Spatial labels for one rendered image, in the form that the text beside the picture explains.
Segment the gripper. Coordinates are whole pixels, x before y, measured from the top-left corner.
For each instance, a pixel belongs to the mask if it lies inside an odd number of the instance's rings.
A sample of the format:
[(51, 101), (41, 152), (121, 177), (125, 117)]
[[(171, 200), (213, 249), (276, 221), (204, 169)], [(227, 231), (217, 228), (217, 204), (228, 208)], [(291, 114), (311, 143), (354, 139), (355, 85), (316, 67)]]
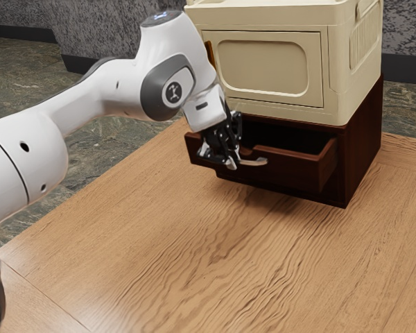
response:
[(226, 120), (202, 131), (203, 143), (197, 156), (208, 160), (210, 157), (226, 157), (224, 165), (237, 170), (233, 157), (239, 156), (239, 142), (242, 138), (242, 113), (232, 111)]

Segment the dark brown cabinet drawer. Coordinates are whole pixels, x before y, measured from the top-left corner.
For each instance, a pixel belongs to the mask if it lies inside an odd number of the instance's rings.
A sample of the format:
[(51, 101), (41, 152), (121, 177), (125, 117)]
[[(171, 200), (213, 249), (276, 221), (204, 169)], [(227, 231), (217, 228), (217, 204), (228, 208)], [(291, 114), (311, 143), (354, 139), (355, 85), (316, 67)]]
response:
[(219, 178), (296, 196), (321, 196), (336, 183), (338, 140), (329, 133), (289, 129), (246, 132), (241, 157), (264, 157), (268, 163), (238, 165), (235, 171), (197, 156), (202, 146), (198, 133), (186, 133), (184, 139), (191, 163), (213, 169)]

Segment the cream box with lid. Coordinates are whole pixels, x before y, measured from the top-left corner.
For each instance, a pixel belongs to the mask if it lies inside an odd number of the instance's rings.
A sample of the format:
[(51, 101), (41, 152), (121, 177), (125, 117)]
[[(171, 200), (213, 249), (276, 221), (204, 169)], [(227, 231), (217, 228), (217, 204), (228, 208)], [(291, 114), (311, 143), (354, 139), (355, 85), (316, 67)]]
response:
[(187, 0), (228, 106), (345, 125), (381, 75), (384, 0)]

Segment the dark brown wooden cabinet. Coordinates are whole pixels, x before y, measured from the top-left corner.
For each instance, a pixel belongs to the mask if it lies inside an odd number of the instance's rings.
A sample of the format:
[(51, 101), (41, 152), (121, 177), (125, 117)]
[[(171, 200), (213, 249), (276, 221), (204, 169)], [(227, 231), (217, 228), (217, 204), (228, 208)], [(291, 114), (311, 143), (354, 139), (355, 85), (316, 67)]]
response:
[(243, 138), (251, 130), (274, 132), (285, 129), (310, 130), (335, 136), (338, 140), (338, 173), (333, 190), (321, 196), (283, 194), (345, 208), (380, 149), (382, 108), (383, 78), (379, 77), (348, 123), (343, 126), (246, 114), (243, 117)]

